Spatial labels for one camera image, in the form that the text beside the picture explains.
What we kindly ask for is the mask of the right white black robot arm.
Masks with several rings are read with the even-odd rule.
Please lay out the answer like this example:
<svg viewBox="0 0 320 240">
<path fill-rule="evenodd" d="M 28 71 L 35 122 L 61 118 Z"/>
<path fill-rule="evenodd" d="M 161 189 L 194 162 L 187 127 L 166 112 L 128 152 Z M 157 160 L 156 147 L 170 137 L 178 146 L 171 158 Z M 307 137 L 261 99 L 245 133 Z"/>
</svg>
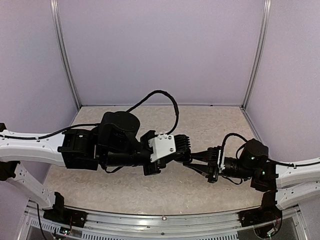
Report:
<svg viewBox="0 0 320 240">
<path fill-rule="evenodd" d="M 245 142 L 236 157 L 226 157 L 222 146 L 192 153 L 183 163 L 215 183 L 219 177 L 250 181 L 251 188 L 263 193 L 256 218 L 266 222 L 275 212 L 293 207 L 320 195 L 320 160 L 279 162 L 269 158 L 269 149 L 256 139 Z"/>
</svg>

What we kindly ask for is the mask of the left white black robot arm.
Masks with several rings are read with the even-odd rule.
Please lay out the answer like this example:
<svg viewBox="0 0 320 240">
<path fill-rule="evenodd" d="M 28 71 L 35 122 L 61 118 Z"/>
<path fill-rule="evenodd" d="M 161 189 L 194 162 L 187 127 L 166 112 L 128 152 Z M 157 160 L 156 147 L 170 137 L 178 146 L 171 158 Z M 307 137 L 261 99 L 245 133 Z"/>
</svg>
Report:
<svg viewBox="0 0 320 240">
<path fill-rule="evenodd" d="M 39 183 L 23 166 L 24 161 L 48 163 L 67 169 L 142 166 L 146 175 L 157 174 L 158 163 L 176 152 L 174 136 L 147 132 L 136 135 L 139 119 L 126 111 L 106 112 L 100 123 L 78 124 L 57 133 L 34 136 L 0 131 L 0 179 L 19 188 L 57 221 L 70 218 L 64 198 Z"/>
</svg>

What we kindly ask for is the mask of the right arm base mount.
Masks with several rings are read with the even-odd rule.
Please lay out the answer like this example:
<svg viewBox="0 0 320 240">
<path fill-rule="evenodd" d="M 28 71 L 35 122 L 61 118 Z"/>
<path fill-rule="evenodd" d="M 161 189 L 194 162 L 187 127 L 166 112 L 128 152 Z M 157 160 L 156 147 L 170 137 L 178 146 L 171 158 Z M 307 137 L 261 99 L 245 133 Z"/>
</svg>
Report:
<svg viewBox="0 0 320 240">
<path fill-rule="evenodd" d="M 283 214 L 276 206 L 270 206 L 242 210 L 238 213 L 238 216 L 241 226 L 244 228 L 281 219 Z"/>
</svg>

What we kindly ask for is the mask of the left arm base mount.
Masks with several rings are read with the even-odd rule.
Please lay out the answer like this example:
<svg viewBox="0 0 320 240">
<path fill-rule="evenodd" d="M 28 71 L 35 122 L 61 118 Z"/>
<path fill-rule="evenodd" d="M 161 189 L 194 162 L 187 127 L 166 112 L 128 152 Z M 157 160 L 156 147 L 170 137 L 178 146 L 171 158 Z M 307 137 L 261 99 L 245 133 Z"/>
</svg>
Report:
<svg viewBox="0 0 320 240">
<path fill-rule="evenodd" d="M 48 209 L 44 210 L 43 218 L 56 223 L 68 225 L 71 227 L 83 228 L 88 213 L 81 210 L 75 210 L 70 208 L 63 209 Z"/>
</svg>

